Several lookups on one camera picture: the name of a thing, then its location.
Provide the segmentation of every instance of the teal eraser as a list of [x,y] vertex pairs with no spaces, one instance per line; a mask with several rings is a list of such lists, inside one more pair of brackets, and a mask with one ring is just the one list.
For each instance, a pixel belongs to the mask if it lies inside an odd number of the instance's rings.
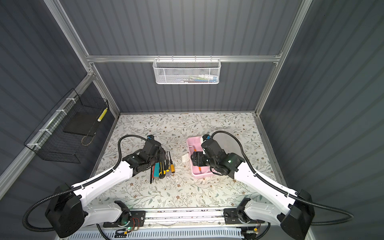
[[160,164],[157,162],[155,164],[155,170],[153,171],[153,177],[159,177],[159,166]]

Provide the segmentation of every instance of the white vent grille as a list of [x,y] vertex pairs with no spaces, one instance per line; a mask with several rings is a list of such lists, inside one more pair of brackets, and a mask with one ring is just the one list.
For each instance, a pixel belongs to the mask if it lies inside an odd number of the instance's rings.
[[[110,239],[179,239],[179,238],[204,238],[204,237],[225,237],[242,239],[239,228],[230,227],[205,227],[205,228],[170,228],[170,229],[140,229],[133,231],[126,238],[114,238],[115,230],[103,230]],[[78,231],[69,237],[70,240],[92,239],[103,240],[97,230]]]
[[220,68],[220,59],[207,62],[153,61],[158,84],[218,84]]

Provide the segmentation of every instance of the black wire mesh basket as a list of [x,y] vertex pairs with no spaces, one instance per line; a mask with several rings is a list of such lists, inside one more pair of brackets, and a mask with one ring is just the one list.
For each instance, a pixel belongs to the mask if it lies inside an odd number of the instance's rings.
[[57,110],[46,129],[39,130],[36,142],[29,138],[24,145],[43,160],[80,163],[108,109],[106,99],[76,95]]

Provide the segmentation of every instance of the pink toolbox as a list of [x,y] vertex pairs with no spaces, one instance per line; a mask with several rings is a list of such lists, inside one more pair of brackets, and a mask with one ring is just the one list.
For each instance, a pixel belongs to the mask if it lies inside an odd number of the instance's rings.
[[[201,148],[200,138],[201,138],[201,136],[189,137],[187,139],[187,147],[189,148],[189,156],[191,156],[195,150],[197,152],[202,152],[203,151],[203,149]],[[201,168],[201,173],[200,173],[199,167],[192,165],[192,161],[191,161],[190,157],[189,157],[189,163],[191,165],[192,175],[195,178],[209,177],[209,176],[213,176],[214,175],[209,170],[209,167],[200,167]]]

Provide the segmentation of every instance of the metal bracket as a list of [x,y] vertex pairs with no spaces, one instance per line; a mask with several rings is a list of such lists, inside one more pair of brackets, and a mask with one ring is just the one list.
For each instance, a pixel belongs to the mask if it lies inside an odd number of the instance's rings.
[[27,146],[36,146],[38,149],[40,149],[40,144],[38,143],[28,143]]
[[65,115],[67,115],[64,109],[56,110],[56,112],[63,112]]
[[250,55],[250,56],[119,56],[119,55],[90,55],[86,59],[89,63],[153,63],[156,59],[164,61],[218,61],[226,63],[273,63],[279,62],[280,56],[276,55]]
[[[242,224],[242,222],[239,220],[239,217],[237,216],[237,210],[236,208],[230,208],[230,209],[223,209],[224,214],[224,220],[225,224]],[[258,223],[265,223],[263,220],[251,220],[247,224],[258,224]]]
[[76,103],[76,98],[66,98],[66,100],[72,100],[74,103]]
[[39,131],[46,131],[49,135],[52,135],[52,133],[49,131],[49,129],[40,129]]

